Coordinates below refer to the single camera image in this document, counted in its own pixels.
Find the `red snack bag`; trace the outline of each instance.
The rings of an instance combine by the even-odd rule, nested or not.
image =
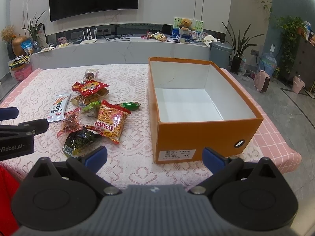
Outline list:
[[[85,80],[82,82],[76,82],[74,85],[72,85],[72,90],[84,97],[87,97],[108,86],[108,84],[99,81]]]
[[[57,133],[57,137],[60,137],[63,133],[72,133],[83,129],[79,121],[80,110],[81,108],[78,107],[65,113],[65,118],[61,121],[61,130]]]
[[[119,144],[125,119],[131,112],[119,105],[112,105],[103,100],[97,121],[94,125],[86,126],[87,129],[98,132],[102,136],[109,137]]]

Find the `trash can lid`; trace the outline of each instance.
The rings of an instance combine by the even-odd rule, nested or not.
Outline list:
[[[222,42],[213,42],[212,43],[212,48],[217,48],[219,50],[227,51],[227,52],[232,52],[233,48],[230,44],[228,43],[222,43]]]

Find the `wall socket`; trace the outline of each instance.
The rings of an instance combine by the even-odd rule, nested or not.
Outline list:
[[[252,50],[250,52],[251,55],[254,55],[254,56],[259,56],[259,51],[256,51],[256,50]]]

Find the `golden pumpkin decoration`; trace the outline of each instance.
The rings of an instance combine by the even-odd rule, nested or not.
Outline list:
[[[26,55],[21,47],[21,43],[25,42],[28,38],[25,35],[18,36],[12,40],[12,49],[16,56]]]

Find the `metal grommet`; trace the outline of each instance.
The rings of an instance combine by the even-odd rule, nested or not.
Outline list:
[[[206,188],[203,186],[195,186],[190,189],[193,194],[204,194],[206,192]]]
[[[235,148],[239,148],[239,147],[241,147],[244,143],[245,143],[245,140],[242,139],[242,140],[238,141],[238,142],[234,145],[234,147],[235,147]]]
[[[107,194],[107,195],[116,195],[119,193],[119,189],[115,186],[109,186],[109,187],[106,187],[104,189],[104,192]]]

